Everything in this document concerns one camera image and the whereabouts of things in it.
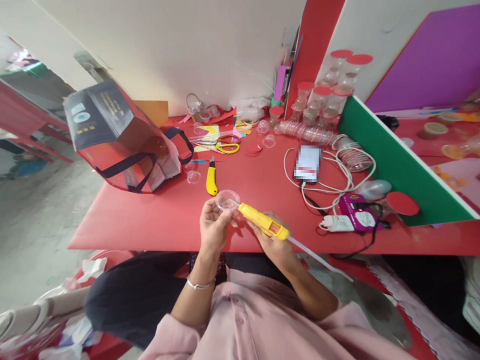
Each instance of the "pink shirt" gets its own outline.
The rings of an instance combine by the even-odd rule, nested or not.
[[[374,332],[354,302],[315,323],[303,315],[297,295],[285,285],[230,270],[229,282],[213,293],[208,326],[192,328],[165,315],[139,358],[153,359],[414,358]]]

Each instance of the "silver bracelet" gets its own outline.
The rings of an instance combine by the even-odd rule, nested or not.
[[[190,282],[190,274],[187,276],[186,278],[186,282],[188,283],[188,285],[190,285],[194,290],[197,290],[197,289],[208,289],[209,287],[211,287],[212,285],[215,285],[215,278],[213,279],[213,281],[207,285],[200,285],[200,284],[195,284],[193,285],[191,282]]]

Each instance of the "purple device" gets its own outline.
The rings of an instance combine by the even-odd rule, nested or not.
[[[355,203],[366,203],[362,195],[350,194],[340,198],[339,205],[342,215],[348,216],[353,227],[358,232],[373,231],[377,217],[369,208],[357,209]]]

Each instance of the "yellow utility knife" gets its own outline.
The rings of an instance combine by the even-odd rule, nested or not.
[[[208,166],[208,173],[206,174],[206,191],[215,196],[219,193],[219,189],[217,188],[217,184],[215,183],[215,172],[217,169],[215,168],[215,156],[210,158],[210,165]]]

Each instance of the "person's right hand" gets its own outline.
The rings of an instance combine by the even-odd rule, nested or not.
[[[264,214],[288,229],[285,223],[273,212],[264,212]],[[294,253],[294,249],[290,241],[278,240],[275,237],[269,237],[250,220],[247,220],[246,222],[252,228],[253,232],[258,238],[258,241],[260,242],[265,254],[284,275],[293,275],[299,266],[302,267],[298,256]]]

